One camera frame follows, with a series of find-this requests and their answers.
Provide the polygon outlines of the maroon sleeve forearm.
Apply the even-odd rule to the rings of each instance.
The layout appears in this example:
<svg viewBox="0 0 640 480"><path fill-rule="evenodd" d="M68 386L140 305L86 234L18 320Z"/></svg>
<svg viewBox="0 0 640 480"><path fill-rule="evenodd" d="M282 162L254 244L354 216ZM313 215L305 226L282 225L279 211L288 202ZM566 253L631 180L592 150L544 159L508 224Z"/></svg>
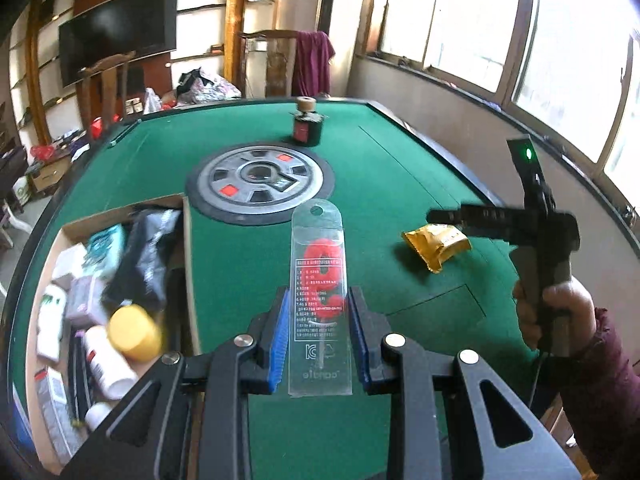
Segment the maroon sleeve forearm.
<svg viewBox="0 0 640 480"><path fill-rule="evenodd" d="M639 376L608 311L589 344L561 366L559 393L582 454L601 479L639 477Z"/></svg>

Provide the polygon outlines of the person right hand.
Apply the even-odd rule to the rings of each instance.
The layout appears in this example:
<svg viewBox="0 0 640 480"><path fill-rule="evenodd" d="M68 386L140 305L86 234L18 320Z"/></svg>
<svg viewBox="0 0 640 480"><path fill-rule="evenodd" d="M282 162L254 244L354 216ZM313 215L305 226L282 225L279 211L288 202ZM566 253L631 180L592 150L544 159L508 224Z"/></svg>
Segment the person right hand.
<svg viewBox="0 0 640 480"><path fill-rule="evenodd" d="M542 324L538 321L537 309L527 301L520 280L515 282L512 296L523 341L530 350L536 350L542 338ZM542 301L548 311L554 313L555 321L567 322L568 355L584 350L597 330L594 304L585 286L573 276L569 281L545 288Z"/></svg>

